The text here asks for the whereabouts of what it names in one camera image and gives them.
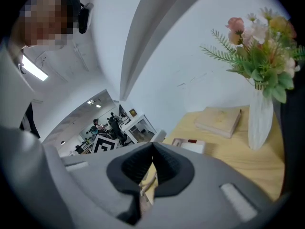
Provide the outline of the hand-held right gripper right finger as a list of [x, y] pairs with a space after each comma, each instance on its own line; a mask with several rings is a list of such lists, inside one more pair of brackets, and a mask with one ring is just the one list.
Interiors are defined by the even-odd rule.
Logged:
[[142, 229], [279, 229], [289, 196], [272, 201], [254, 182], [223, 161], [155, 143], [163, 157], [177, 158], [173, 178], [159, 181]]

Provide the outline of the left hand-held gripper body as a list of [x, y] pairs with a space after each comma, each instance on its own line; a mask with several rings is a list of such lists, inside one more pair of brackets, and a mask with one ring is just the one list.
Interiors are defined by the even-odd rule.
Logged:
[[112, 140], [104, 136], [97, 135], [93, 143], [92, 152], [98, 153], [101, 151], [103, 152], [110, 151], [116, 149], [117, 146], [118, 146], [117, 140]]

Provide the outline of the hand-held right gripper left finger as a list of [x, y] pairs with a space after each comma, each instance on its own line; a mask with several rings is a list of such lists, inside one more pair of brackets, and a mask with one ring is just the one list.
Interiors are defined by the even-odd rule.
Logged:
[[78, 229], [154, 229], [153, 209], [140, 208], [140, 182], [152, 143], [61, 158], [44, 148], [56, 189]]

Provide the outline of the white desk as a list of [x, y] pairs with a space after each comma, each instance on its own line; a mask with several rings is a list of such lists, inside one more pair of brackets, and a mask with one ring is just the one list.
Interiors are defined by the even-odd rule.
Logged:
[[138, 143], [138, 140], [136, 139], [136, 136], [134, 135], [134, 132], [137, 130], [138, 132], [146, 132], [146, 133], [153, 133], [156, 134], [157, 131], [155, 128], [151, 125], [145, 114], [137, 115], [132, 119], [129, 119], [129, 121], [125, 124], [120, 125], [120, 129], [122, 132], [124, 132], [130, 140], [136, 144]]

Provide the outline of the white telephone base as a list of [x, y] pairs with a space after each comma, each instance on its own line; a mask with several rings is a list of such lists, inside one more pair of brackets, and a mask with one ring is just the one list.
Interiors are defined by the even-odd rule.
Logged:
[[203, 154], [206, 143], [204, 141], [194, 140], [194, 139], [175, 138], [172, 142], [172, 145], [181, 147], [183, 149], [193, 151], [193, 152], [196, 152], [199, 154]]

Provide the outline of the flat light wooden box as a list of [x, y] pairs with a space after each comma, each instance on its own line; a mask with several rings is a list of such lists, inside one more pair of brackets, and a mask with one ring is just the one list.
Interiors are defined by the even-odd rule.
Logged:
[[195, 119], [196, 127], [230, 139], [239, 123], [239, 107], [206, 107]]

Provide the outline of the white ribbed vase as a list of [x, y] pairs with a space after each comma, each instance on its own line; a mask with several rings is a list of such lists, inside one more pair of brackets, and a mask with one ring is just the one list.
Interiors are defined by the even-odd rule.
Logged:
[[248, 146], [252, 150], [260, 149], [265, 143], [272, 127], [272, 98], [264, 97], [264, 86], [255, 83], [249, 106]]

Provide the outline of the rectangular ceiling light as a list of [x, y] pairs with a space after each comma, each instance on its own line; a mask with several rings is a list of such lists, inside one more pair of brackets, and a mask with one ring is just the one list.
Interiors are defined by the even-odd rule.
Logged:
[[34, 75], [36, 78], [40, 79], [41, 81], [45, 81], [48, 78], [48, 75], [38, 68], [28, 57], [25, 55], [22, 56], [22, 64], [23, 68]]

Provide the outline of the pink artificial flower bouquet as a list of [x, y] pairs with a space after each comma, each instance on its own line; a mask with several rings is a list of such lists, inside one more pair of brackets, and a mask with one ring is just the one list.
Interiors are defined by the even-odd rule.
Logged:
[[254, 13], [247, 15], [250, 26], [242, 18], [232, 17], [226, 27], [228, 36], [212, 30], [212, 35], [225, 48], [203, 46], [209, 57], [230, 64], [229, 72], [253, 80], [265, 98], [286, 103], [286, 92], [294, 88], [293, 78], [305, 61], [305, 46], [296, 41], [292, 23], [268, 8], [260, 10], [264, 21]]

